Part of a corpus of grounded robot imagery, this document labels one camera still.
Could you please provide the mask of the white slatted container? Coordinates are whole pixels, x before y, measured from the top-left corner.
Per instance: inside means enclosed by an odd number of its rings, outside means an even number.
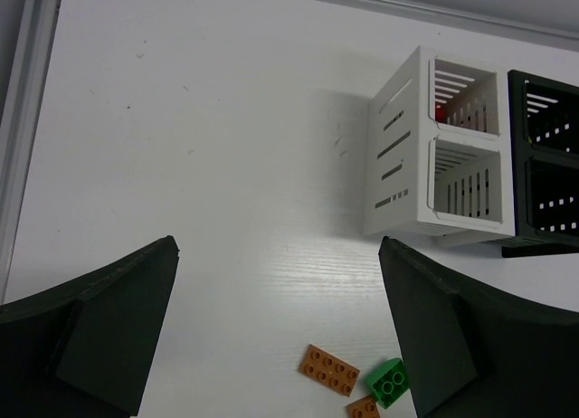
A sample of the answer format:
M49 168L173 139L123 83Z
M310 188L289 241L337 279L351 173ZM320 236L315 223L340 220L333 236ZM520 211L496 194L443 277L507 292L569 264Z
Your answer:
M513 237L509 121L504 69L416 48L368 106L364 235L419 233L446 247Z

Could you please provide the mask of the black slatted container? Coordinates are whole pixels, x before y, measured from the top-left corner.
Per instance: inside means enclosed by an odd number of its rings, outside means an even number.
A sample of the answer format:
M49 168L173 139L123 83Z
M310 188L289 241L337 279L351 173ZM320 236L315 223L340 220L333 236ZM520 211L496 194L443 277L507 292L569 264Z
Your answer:
M578 252L578 88L511 70L515 235L504 258Z

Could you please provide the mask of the green square lego brick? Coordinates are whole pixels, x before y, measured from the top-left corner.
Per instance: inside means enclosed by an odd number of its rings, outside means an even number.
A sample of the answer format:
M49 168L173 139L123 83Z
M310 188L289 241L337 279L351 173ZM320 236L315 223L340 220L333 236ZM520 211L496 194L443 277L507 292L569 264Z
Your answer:
M409 379L400 357L385 360L364 378L365 387L384 409L392 406L409 390Z

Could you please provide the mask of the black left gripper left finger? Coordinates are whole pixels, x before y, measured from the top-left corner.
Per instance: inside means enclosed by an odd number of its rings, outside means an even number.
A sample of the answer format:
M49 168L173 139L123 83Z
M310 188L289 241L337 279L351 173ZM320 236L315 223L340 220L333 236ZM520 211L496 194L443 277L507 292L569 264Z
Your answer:
M167 236L2 305L2 416L137 416L178 261Z

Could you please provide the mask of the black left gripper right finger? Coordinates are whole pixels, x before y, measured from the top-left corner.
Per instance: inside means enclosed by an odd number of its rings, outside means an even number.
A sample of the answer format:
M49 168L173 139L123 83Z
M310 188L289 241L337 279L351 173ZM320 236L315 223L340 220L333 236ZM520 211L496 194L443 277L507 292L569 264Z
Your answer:
M385 237L379 261L420 417L575 417L578 315Z

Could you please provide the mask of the brown lego plate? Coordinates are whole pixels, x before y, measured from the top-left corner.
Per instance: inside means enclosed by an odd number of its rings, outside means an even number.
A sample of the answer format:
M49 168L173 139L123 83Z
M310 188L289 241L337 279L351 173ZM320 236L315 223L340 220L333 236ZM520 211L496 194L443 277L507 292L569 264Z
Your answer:
M377 402L372 395L347 405L346 414L348 418L380 418Z
M360 373L358 368L312 344L308 345L298 370L305 377L345 397L352 394Z

